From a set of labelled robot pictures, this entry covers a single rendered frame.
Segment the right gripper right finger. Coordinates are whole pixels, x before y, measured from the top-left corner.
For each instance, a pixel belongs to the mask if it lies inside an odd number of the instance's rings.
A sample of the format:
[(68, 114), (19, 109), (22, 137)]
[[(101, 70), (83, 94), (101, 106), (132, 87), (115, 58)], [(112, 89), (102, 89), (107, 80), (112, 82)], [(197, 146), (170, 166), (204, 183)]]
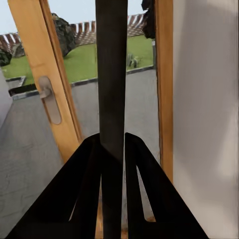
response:
[[(124, 135), (128, 239), (209, 239), (144, 141)], [(144, 219), (138, 166), (156, 222)]]

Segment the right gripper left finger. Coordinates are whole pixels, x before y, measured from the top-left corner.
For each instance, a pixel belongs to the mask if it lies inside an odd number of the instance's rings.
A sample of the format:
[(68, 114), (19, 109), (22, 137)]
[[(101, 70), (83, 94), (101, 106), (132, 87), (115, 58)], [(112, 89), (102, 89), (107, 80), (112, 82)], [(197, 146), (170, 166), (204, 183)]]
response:
[(95, 239), (100, 133), (84, 139), (5, 239)]

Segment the poster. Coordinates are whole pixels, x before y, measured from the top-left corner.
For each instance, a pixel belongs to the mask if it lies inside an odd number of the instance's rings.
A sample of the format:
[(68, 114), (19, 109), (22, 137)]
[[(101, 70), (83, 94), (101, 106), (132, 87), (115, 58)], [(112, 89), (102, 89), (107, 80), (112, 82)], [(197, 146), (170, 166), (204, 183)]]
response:
[(104, 239), (121, 239), (128, 0), (95, 0)]

